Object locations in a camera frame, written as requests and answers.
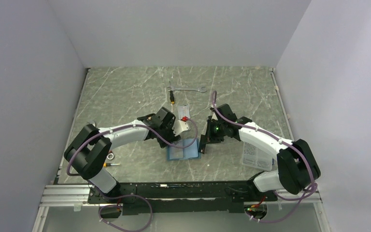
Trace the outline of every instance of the white wall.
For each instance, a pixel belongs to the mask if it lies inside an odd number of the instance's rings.
[[[86,67],[275,67],[310,0],[49,0]]]
[[[277,65],[335,232],[371,231],[371,1],[313,0]]]
[[[0,0],[0,231],[32,229],[84,68],[45,0]]]

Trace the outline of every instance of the red object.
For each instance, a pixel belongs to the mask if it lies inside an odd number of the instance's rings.
[[[262,197],[261,201],[258,204],[255,204],[253,207],[258,208],[265,200],[265,196]]]

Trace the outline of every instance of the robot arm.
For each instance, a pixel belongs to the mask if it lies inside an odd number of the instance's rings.
[[[199,146],[201,153],[205,152],[207,144],[219,143],[224,140],[224,136],[228,136],[258,147],[278,163],[278,170],[262,172],[254,175],[248,180],[247,184],[252,195],[261,196],[266,191],[278,189],[286,189],[292,194],[298,194],[311,183],[304,161],[286,144],[292,145],[302,152],[311,167],[315,180],[320,177],[321,172],[319,167],[311,149],[304,140],[297,140],[294,142],[289,139],[284,139],[262,129],[246,117],[237,118],[228,104],[223,104],[217,109],[219,113],[228,120],[251,126],[256,128],[256,130],[226,122],[214,109],[212,109],[215,115],[208,118],[206,133],[205,135],[201,135]]]
[[[89,142],[89,145],[93,147],[89,149],[89,147],[85,146],[75,155],[71,166],[83,179],[97,186],[106,196],[119,196],[121,195],[119,182],[103,168],[109,151],[127,143],[154,138],[157,139],[161,148],[166,147],[167,144],[147,128],[153,129],[166,141],[173,143],[180,139],[179,134],[185,131],[183,129],[188,128],[181,126],[182,124],[186,124],[186,122],[176,121],[174,114],[164,107],[157,114],[146,115],[128,124],[116,127],[98,129],[89,124],[84,126],[71,142],[64,153],[64,157],[70,162],[78,148],[89,138],[99,133],[110,131],[111,133],[99,136]]]

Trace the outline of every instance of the black cable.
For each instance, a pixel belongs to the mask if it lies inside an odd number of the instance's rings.
[[[224,191],[225,191],[225,193],[226,193],[228,196],[231,195],[231,191],[239,192],[239,193],[248,193],[248,191],[236,190],[236,189],[233,189],[233,188],[231,188],[231,187],[226,187],[226,188],[224,189]]]

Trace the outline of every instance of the open-end wrench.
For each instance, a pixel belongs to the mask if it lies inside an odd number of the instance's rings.
[[[169,91],[176,91],[176,90],[184,90],[184,91],[197,91],[200,93],[205,93],[207,92],[207,88],[205,86],[199,87],[199,88],[189,88],[189,87],[175,87],[169,82],[170,86],[167,87]]]

